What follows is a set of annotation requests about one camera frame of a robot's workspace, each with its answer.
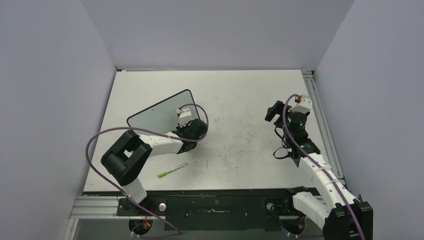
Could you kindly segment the black framed small whiteboard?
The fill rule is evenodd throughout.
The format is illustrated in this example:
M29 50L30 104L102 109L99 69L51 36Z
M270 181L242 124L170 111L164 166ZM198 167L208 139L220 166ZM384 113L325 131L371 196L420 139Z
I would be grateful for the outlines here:
M194 97L189 89L184 89L169 96L126 119L128 126L143 128L153 132L167 134L174 131L179 124L177 108L194 104Z

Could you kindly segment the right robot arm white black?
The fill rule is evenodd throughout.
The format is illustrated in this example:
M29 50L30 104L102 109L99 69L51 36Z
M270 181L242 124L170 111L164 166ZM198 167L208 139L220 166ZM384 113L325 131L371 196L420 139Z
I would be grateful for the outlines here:
M312 110L312 100L297 96L295 106L276 101L267 109L265 121L274 124L275 133L281 140L286 155L281 159L291 159L313 184L322 200L318 200L306 187L299 186L287 190L283 199L283 209L289 214L300 213L322 231L325 240L371 240L373 239L374 212L371 205L350 193L333 173L320 149L310 139L306 131L308 116Z

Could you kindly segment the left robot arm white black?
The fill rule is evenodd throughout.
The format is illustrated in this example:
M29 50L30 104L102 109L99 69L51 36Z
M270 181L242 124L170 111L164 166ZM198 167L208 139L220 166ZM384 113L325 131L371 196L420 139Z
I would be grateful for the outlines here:
M147 191L139 179L148 158L189 152L196 148L207 129L208 125L196 118L164 136L140 135L127 130L104 153L100 162L131 199L130 210L141 216L149 210Z

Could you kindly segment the silver marker pen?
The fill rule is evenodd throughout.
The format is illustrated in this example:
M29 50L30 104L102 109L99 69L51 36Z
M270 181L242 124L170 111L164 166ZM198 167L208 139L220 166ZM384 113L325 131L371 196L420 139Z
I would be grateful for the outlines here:
M178 166L174 167L173 169L168 170L168 171L166 172L166 174L168 175L168 174L170 174L170 173L173 173L173 172L175 172L175 171L177 171L177 170L179 170L179 169L181 169L181 168L184 168L184 167L185 167L185 166L187 166L187 165L188 165L188 163L187 163L187 162L182 163L182 164L180 164L180 165L178 165Z

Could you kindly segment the green marker cap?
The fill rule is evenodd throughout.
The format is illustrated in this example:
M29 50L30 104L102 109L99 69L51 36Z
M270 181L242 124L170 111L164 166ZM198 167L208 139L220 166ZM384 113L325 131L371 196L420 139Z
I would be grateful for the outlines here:
M157 175L157 177L158 177L159 179L161 179L161 178L163 178L163 177L165 177L165 176L167 176L167 175L168 175L168 172L162 172L162 173L158 174L158 175Z

